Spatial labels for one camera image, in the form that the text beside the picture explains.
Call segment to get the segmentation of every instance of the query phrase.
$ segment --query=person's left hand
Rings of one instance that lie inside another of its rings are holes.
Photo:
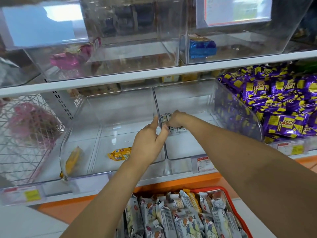
[[[137,133],[133,142],[129,160],[145,169],[156,160],[169,134],[167,126],[163,125],[160,134],[157,135],[157,126],[158,117],[155,116],[151,124],[146,125]]]

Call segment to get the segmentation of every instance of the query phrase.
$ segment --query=yellow price sticker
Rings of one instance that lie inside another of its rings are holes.
[[[26,197],[27,202],[41,200],[41,195],[37,189],[25,191],[24,195]]]
[[[291,155],[301,155],[304,153],[304,146],[302,144],[294,145]]]

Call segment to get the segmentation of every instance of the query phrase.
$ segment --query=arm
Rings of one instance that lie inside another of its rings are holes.
[[[252,212],[276,235],[315,237],[317,174],[256,140],[174,112]]]
[[[112,238],[132,192],[149,165],[156,160],[168,136],[166,125],[159,136],[158,117],[135,137],[131,156],[112,179],[69,225],[61,238]]]

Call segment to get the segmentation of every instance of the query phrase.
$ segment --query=person's right arm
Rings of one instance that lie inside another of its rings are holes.
[[[252,212],[278,238],[317,236],[317,174],[254,139],[175,111]]]

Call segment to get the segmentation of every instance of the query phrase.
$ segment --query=orange panel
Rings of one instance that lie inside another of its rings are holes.
[[[317,173],[317,156],[297,159],[297,162]],[[211,173],[201,176],[194,176],[179,180],[167,181],[157,184],[150,184],[136,187],[134,193],[138,195],[162,194],[169,191],[177,191],[183,188],[197,189],[210,186],[222,186],[228,192],[229,196],[234,199],[239,196],[220,175],[220,173]],[[85,196],[70,200],[61,200],[51,203],[45,203],[39,206],[38,211],[70,224],[75,217],[93,200],[95,196]]]

